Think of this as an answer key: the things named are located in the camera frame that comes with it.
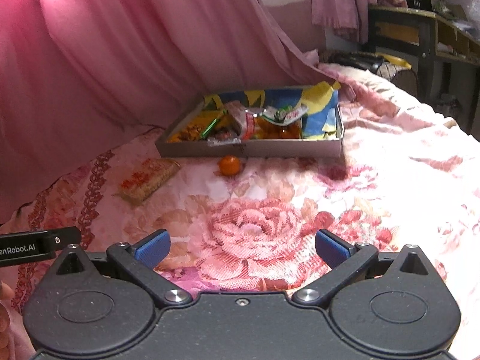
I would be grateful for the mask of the person's left hand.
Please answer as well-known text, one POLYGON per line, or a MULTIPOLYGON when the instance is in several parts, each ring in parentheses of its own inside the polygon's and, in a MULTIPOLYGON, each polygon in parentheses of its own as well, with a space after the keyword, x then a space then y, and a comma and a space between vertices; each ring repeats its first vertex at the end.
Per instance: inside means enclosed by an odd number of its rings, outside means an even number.
MULTIPOLYGON (((9 302, 14 296, 13 290, 5 283, 1 282, 1 302, 9 302)), ((1 332, 1 360, 7 360, 10 358, 10 350, 8 349, 9 345, 9 327, 11 324, 10 316, 8 314, 7 308, 1 304, 1 315, 0 315, 0 332, 1 332)))

